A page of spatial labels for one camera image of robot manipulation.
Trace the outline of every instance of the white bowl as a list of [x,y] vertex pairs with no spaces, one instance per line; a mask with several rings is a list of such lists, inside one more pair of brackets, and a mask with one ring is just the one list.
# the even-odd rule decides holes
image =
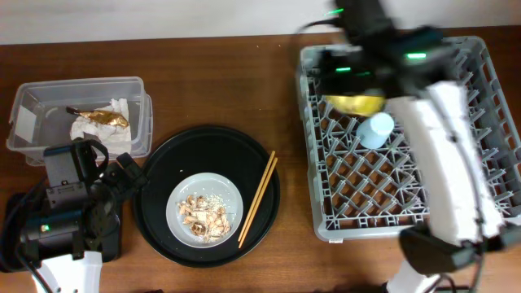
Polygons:
[[[190,232],[189,225],[183,225],[185,216],[179,214],[177,203],[186,200],[188,195],[222,196],[230,232],[217,241],[204,243],[201,237]],[[243,218],[243,198],[234,183],[215,173],[199,173],[181,181],[170,194],[166,204],[166,222],[173,236],[189,247],[210,248],[226,241],[239,227]]]

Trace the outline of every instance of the wooden chopstick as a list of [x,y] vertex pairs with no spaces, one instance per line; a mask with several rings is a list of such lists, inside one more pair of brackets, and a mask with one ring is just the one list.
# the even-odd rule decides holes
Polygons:
[[243,245],[244,239],[246,239],[247,232],[250,230],[250,225],[253,222],[253,218],[255,217],[255,214],[257,213],[257,209],[259,208],[259,204],[261,203],[262,197],[264,196],[264,192],[266,191],[266,187],[268,187],[269,179],[271,178],[271,174],[275,170],[275,165],[277,165],[277,161],[278,161],[278,159],[275,158],[274,162],[269,167],[268,176],[266,177],[266,180],[264,181],[264,185],[262,186],[262,190],[259,193],[259,200],[257,200],[256,203],[255,203],[255,208],[253,209],[253,213],[252,213],[252,216],[250,217],[250,221],[248,223],[244,223],[247,226],[246,226],[246,229],[244,230],[243,240],[241,240],[241,243],[239,244],[239,248]]
[[241,234],[239,235],[239,242],[241,242],[241,239],[243,238],[244,230],[246,229],[246,224],[250,221],[250,217],[252,216],[253,207],[255,207],[255,203],[259,199],[259,193],[261,192],[262,186],[264,185],[264,181],[266,180],[266,175],[268,175],[269,166],[271,165],[271,162],[273,162],[275,157],[275,151],[271,152],[271,155],[269,156],[268,164],[266,165],[266,169],[264,170],[264,173],[262,174],[262,178],[260,179],[259,187],[257,187],[257,192],[255,193],[255,196],[253,197],[252,205],[250,206],[250,210],[247,213],[246,220],[244,221],[243,228],[241,229]]

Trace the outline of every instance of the gray plastic basket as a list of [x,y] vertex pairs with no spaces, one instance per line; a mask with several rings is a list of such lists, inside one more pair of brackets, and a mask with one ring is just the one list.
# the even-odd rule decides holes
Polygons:
[[[453,70],[469,90],[471,130],[496,207],[504,218],[514,219],[521,214],[521,143],[487,47],[478,37],[445,41],[458,48]],[[428,219],[422,174],[400,125],[382,148],[367,150],[356,137],[363,119],[343,115],[322,100],[316,91],[320,81],[310,73],[317,71],[313,66],[324,49],[360,50],[329,45],[300,52],[297,88],[315,233],[330,243],[395,236]]]

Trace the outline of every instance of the round black tray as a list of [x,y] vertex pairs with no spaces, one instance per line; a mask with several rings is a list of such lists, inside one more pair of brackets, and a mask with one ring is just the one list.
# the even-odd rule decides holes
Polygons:
[[[269,155],[252,138],[218,126],[188,129],[163,143],[143,170],[149,182],[134,197],[134,215],[143,237],[164,257],[181,265],[207,268],[224,265],[244,256],[263,239],[277,216],[280,185],[277,171],[266,189],[252,226],[239,249],[238,238]],[[193,248],[179,242],[166,222],[166,203],[172,190],[197,173],[217,173],[232,181],[243,197],[243,219],[223,244]]]

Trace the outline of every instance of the green led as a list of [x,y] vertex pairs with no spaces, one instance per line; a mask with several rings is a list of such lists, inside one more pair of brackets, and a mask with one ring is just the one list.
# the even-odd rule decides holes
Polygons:
[[342,11],[344,11],[344,9],[340,8],[340,9],[337,9],[337,10],[329,11],[329,12],[326,13],[326,15],[339,14]]
[[336,68],[337,72],[350,72],[351,68]]
[[409,53],[407,54],[408,59],[425,59],[427,54],[425,53]]

